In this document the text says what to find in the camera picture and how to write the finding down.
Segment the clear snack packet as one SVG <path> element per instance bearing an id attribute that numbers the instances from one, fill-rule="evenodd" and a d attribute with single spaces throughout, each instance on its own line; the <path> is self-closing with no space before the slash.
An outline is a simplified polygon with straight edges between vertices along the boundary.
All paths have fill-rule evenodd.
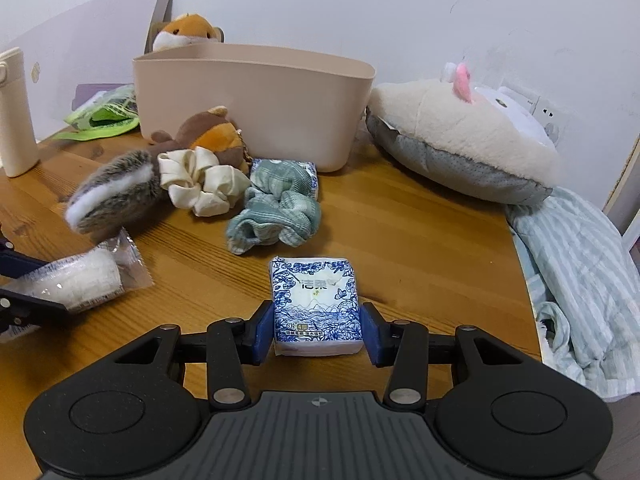
<path id="1" fill-rule="evenodd" d="M 8 279 L 1 289 L 62 304 L 70 315 L 153 285 L 142 255 L 126 230 L 88 252 L 48 262 L 20 278 Z M 9 342 L 40 327 L 9 328 L 1 332 L 1 341 Z"/>

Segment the blue white tissue pack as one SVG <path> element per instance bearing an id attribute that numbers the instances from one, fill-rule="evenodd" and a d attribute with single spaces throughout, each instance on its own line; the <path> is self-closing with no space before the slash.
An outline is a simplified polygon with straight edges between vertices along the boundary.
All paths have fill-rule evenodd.
<path id="1" fill-rule="evenodd" d="M 278 356 L 350 356 L 362 346 L 355 272 L 344 258 L 270 262 L 274 352 Z"/>

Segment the squirrel plush with grey tail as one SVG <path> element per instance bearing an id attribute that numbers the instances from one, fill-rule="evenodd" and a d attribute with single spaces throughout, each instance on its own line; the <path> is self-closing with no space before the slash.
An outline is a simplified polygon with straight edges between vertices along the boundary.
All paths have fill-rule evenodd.
<path id="1" fill-rule="evenodd" d="M 248 177 L 248 158 L 240 130 L 229 119 L 227 107 L 215 106 L 189 117 L 173 136 L 158 130 L 147 148 L 116 157 L 96 170 L 68 201 L 67 224 L 72 230 L 87 234 L 111 231 L 141 218 L 160 200 L 169 198 L 160 186 L 157 156 L 198 146 Z"/>

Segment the cream scrunchie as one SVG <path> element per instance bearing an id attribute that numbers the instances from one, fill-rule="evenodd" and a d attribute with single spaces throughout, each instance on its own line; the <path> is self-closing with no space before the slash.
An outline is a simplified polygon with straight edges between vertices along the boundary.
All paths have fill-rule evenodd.
<path id="1" fill-rule="evenodd" d="M 226 214 L 252 184 L 241 170 L 199 146 L 160 153 L 157 162 L 160 186 L 171 203 L 200 218 Z"/>

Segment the beige thermos bottle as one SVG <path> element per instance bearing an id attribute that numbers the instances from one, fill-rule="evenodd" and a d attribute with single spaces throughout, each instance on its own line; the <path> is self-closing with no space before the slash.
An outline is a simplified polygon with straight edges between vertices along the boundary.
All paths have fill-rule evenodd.
<path id="1" fill-rule="evenodd" d="M 24 71 L 24 53 L 14 47 L 1 53 L 0 152 L 8 178 L 19 177 L 39 162 Z"/>

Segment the green plaid scrunchie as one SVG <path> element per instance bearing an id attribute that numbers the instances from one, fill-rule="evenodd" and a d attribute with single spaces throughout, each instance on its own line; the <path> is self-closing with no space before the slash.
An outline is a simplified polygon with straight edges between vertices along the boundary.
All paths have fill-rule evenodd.
<path id="1" fill-rule="evenodd" d="M 318 198 L 284 192 L 278 200 L 251 184 L 244 193 L 244 208 L 227 226 L 227 246 L 235 255 L 277 243 L 298 247 L 318 232 L 320 221 Z"/>

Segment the green snack pouch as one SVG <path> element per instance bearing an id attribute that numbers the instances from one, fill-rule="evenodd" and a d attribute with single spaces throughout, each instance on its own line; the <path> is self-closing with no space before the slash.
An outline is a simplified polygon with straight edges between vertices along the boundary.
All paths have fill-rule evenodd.
<path id="1" fill-rule="evenodd" d="M 140 118 L 132 84 L 96 92 L 73 110 L 64 122 L 70 130 L 60 131 L 55 140 L 85 142 L 114 138 L 137 129 Z"/>

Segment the striped light blue blanket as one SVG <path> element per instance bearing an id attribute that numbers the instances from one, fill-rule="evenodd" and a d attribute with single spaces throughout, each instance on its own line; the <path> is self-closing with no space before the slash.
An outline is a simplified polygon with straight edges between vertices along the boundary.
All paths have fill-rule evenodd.
<path id="1" fill-rule="evenodd" d="M 620 232 L 566 188 L 506 207 L 548 367 L 608 402 L 639 391 L 639 272 Z"/>

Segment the lilac board with purple label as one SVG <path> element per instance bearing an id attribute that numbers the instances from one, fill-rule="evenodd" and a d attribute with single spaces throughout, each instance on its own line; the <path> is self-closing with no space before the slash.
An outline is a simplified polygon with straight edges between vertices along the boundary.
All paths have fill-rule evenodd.
<path id="1" fill-rule="evenodd" d="M 24 53 L 30 114 L 41 141 L 64 127 L 81 84 L 130 84 L 132 60 L 170 0 L 91 0 L 4 44 Z"/>

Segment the cream grey plush cushion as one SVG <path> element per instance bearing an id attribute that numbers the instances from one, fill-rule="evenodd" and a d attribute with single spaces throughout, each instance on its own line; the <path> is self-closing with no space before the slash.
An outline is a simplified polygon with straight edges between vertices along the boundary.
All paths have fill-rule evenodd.
<path id="1" fill-rule="evenodd" d="M 366 126 L 402 166 L 480 200 L 536 205 L 558 183 L 560 156 L 542 125 L 505 94 L 474 87 L 463 63 L 437 79 L 379 84 Z"/>

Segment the beige plastic basket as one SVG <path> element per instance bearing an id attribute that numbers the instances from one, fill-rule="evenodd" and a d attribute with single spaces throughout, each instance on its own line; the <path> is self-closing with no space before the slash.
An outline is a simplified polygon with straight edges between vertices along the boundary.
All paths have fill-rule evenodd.
<path id="1" fill-rule="evenodd" d="M 227 107 L 250 156 L 313 162 L 349 159 L 375 69 L 342 56 L 251 44 L 202 42 L 132 62 L 140 128 L 175 136 L 192 115 Z"/>

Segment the orange hamster plush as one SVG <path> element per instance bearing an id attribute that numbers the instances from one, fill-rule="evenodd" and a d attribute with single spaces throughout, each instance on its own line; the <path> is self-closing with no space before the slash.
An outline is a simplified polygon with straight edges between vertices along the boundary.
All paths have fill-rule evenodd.
<path id="1" fill-rule="evenodd" d="M 153 40 L 152 51 L 160 52 L 206 41 L 224 42 L 224 31 L 210 24 L 200 14 L 183 14 L 160 29 Z"/>

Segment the white wall socket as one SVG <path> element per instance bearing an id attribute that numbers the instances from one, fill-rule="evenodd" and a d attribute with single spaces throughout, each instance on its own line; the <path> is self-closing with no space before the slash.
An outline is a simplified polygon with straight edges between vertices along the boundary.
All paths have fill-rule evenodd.
<path id="1" fill-rule="evenodd" d="M 555 105 L 539 92 L 506 78 L 500 82 L 498 91 L 510 96 L 513 101 L 528 110 L 529 114 L 542 125 L 552 143 L 559 144 L 561 136 L 570 123 L 570 113 L 565 108 Z"/>

